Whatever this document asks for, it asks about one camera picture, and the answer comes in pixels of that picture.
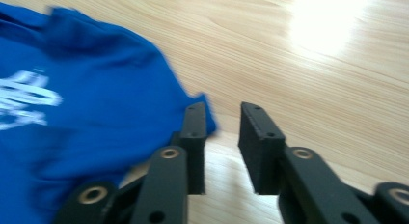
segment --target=wood grain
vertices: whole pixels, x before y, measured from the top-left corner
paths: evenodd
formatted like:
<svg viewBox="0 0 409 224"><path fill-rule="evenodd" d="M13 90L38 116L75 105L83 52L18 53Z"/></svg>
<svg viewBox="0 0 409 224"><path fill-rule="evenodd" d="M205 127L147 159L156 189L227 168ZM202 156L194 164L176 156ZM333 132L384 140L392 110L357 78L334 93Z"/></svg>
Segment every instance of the wood grain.
<svg viewBox="0 0 409 224"><path fill-rule="evenodd" d="M409 0L0 1L131 29L190 94L209 95L220 131L189 223L282 223L276 199L252 193L236 147L241 101L264 107L290 146L319 152L351 185L409 184Z"/></svg>

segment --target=blue fabric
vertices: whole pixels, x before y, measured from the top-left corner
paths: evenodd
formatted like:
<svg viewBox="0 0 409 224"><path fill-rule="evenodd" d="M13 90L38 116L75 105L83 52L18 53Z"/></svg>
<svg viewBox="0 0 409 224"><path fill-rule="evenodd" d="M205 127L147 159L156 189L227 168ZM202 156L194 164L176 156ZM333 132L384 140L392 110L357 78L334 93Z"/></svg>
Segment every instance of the blue fabric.
<svg viewBox="0 0 409 224"><path fill-rule="evenodd" d="M82 182L119 182L199 101L129 30L0 3L0 223L49 223Z"/></svg>

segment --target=light wood tabletop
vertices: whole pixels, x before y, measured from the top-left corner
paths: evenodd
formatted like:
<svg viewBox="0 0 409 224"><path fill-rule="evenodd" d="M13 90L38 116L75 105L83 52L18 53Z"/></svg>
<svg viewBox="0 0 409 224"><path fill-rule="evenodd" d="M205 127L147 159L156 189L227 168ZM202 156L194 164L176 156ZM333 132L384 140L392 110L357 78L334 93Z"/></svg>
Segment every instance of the light wood tabletop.
<svg viewBox="0 0 409 224"><path fill-rule="evenodd" d="M253 193L237 147L241 101L345 183L409 184L409 0L0 1L128 28L163 51L189 94L208 95L219 130L189 223L283 223L276 197Z"/></svg>

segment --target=white print on fabric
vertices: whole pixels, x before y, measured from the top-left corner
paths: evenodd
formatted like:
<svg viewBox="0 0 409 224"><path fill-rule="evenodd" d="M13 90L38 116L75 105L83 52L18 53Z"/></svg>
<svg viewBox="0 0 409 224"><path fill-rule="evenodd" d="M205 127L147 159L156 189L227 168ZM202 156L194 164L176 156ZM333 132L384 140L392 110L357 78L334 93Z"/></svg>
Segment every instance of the white print on fabric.
<svg viewBox="0 0 409 224"><path fill-rule="evenodd" d="M63 99L43 87L48 77L30 71L0 79L0 130L29 124L47 125L45 114L27 111L30 104L58 106Z"/></svg>

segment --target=t-shirt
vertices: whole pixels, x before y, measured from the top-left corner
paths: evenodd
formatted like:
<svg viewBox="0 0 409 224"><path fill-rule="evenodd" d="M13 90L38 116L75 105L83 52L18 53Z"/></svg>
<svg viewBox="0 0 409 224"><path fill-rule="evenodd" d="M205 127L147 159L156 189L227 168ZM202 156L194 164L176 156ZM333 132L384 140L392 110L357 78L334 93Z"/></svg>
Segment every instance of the t-shirt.
<svg viewBox="0 0 409 224"><path fill-rule="evenodd" d="M186 95L151 42L76 10L0 3L0 223L49 223L79 184L119 182L200 101L210 134L205 95Z"/></svg>

